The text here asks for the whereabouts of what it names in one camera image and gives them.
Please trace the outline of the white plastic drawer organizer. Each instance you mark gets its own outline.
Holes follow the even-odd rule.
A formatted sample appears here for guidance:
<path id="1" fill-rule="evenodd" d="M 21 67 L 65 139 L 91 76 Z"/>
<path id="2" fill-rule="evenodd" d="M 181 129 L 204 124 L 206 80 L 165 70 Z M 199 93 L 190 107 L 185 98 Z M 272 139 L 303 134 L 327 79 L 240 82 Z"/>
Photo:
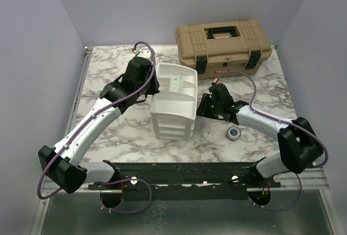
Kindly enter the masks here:
<path id="1" fill-rule="evenodd" d="M 156 68 L 159 93 L 151 99 L 150 113 L 156 139 L 188 141 L 193 135 L 197 109 L 197 71 L 179 64 Z"/>

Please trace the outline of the round compact with lid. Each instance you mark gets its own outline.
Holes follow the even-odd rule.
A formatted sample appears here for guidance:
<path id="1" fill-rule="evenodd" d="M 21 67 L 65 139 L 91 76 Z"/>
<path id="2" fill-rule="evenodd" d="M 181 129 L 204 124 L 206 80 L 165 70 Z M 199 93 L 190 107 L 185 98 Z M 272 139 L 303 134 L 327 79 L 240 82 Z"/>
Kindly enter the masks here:
<path id="1" fill-rule="evenodd" d="M 231 141 L 238 140 L 240 136 L 241 131 L 237 127 L 229 127 L 226 131 L 226 137 Z"/>

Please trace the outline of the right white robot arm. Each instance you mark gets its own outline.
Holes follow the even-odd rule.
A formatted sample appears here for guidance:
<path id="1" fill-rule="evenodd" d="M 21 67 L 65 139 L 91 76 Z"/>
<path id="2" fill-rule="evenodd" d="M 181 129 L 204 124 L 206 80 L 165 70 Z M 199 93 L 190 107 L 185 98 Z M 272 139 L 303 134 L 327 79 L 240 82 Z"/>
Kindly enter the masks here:
<path id="1" fill-rule="evenodd" d="M 220 83 L 211 86 L 208 94 L 203 94 L 197 115 L 250 127 L 278 142 L 279 153 L 258 161 L 255 170 L 249 173 L 249 181 L 256 187 L 261 187 L 276 174 L 299 174 L 323 155 L 323 147 L 314 138 L 314 131 L 305 118 L 282 120 L 272 114 L 253 111 L 249 103 L 234 101 L 227 87 Z"/>

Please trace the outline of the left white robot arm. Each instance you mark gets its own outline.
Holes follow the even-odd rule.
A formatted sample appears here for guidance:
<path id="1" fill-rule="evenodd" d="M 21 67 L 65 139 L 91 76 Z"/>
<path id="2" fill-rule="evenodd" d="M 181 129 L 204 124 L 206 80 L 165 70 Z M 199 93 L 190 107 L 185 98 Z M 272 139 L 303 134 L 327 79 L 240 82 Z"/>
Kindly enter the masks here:
<path id="1" fill-rule="evenodd" d="M 159 83 L 155 74 L 156 59 L 136 55 L 117 79 L 104 86 L 94 106 L 80 123 L 53 147 L 43 146 L 38 152 L 42 175 L 59 189 L 71 194 L 88 182 L 101 182 L 112 189 L 120 176 L 111 164 L 82 167 L 81 161 L 99 135 L 142 95 L 155 95 Z"/>

